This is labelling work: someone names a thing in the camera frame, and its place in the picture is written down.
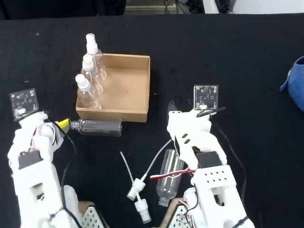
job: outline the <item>black cloth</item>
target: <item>black cloth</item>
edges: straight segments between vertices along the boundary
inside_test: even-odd
[[[54,120],[77,119],[75,75],[85,53],[85,34],[93,32],[105,53],[151,56],[147,123],[124,123],[120,138],[70,133],[78,156],[66,183],[80,200],[91,200],[113,228],[141,227],[133,202],[126,198],[130,180],[119,155],[123,151],[134,177],[141,177],[168,140],[167,106],[174,99],[190,109],[194,84],[218,84],[216,121],[229,137],[247,170],[246,210],[259,227],[300,227],[303,217],[304,114],[279,86],[293,62],[304,54],[304,15],[156,15],[108,18],[0,21],[0,208],[1,225],[18,227],[19,210],[7,153],[17,123],[9,93],[36,88],[41,109]],[[237,187],[242,170],[225,139],[212,132],[227,154]],[[61,178],[73,151],[68,140],[54,153]],[[163,156],[151,174],[160,171]],[[152,222],[158,206],[156,181],[141,193]],[[190,186],[181,179],[178,196]]]

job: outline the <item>perforated metal plate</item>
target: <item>perforated metal plate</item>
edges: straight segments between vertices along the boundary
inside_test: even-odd
[[[105,228],[95,207],[88,207],[82,217],[83,228]]]
[[[185,217],[186,211],[183,205],[178,205],[167,228],[192,228],[187,223]]]

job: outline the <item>bottle lying on table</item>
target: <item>bottle lying on table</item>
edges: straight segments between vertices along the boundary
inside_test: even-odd
[[[121,136],[121,121],[83,120],[71,121],[70,129],[84,135]]]

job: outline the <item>open cardboard box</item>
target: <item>open cardboard box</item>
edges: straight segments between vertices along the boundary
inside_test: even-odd
[[[104,54],[107,78],[100,96],[102,109],[83,108],[76,111],[87,120],[121,120],[146,122],[149,108],[150,57]]]

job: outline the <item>plastic bottle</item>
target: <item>plastic bottle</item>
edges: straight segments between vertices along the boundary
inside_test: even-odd
[[[179,159],[179,156],[175,150],[166,150],[165,157],[161,166],[161,173],[166,174],[168,172],[182,170],[184,161]],[[160,196],[158,204],[167,207],[169,201],[173,199],[180,184],[181,175],[176,174],[174,176],[168,176],[160,178],[157,182],[156,191]]]
[[[121,136],[121,121],[78,120],[71,121],[70,129],[84,135]]]
[[[93,56],[85,54],[82,61],[82,70],[81,73],[85,76],[89,82],[95,86],[98,95],[101,95],[104,92],[102,86],[102,79],[98,73],[98,69],[93,62]]]
[[[95,35],[93,33],[89,33],[85,36],[86,38],[86,51],[88,54],[93,56],[94,64],[98,68],[98,73],[100,74],[100,77],[102,80],[106,79],[106,70],[105,70],[105,63],[104,63],[104,57],[101,50],[98,49]]]
[[[83,74],[77,75],[75,80],[78,84],[77,95],[81,106],[83,108],[101,109],[101,102],[95,87],[91,85]]]

